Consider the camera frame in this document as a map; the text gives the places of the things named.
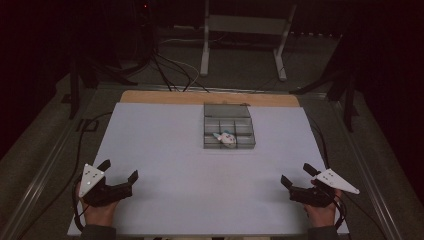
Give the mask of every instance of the dark background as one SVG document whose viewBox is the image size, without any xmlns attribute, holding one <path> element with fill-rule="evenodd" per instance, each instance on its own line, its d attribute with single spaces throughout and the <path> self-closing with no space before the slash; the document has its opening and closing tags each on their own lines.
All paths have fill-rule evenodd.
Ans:
<svg viewBox="0 0 424 240">
<path fill-rule="evenodd" d="M 279 9 L 285 4 L 272 1 L 270 4 L 276 7 L 270 11 L 256 2 L 216 0 L 211 1 L 211 11 L 275 17 L 281 14 Z M 71 39 L 79 31 L 76 26 L 87 25 L 85 17 L 101 11 L 98 0 L 24 0 L 1 4 L 0 157 L 3 157 L 54 96 L 56 82 L 69 72 Z M 160 27 L 203 24 L 201 0 L 150 1 L 150 6 Z M 424 202 L 424 187 L 419 184 L 423 165 L 420 148 L 424 140 L 423 12 L 423 7 L 415 1 L 309 0 L 298 2 L 292 25 L 297 35 L 320 33 L 338 38 L 344 34 L 327 71 L 355 68 L 356 88 L 364 93 L 421 202 Z M 91 39 L 104 37 L 99 33 Z"/>
</svg>

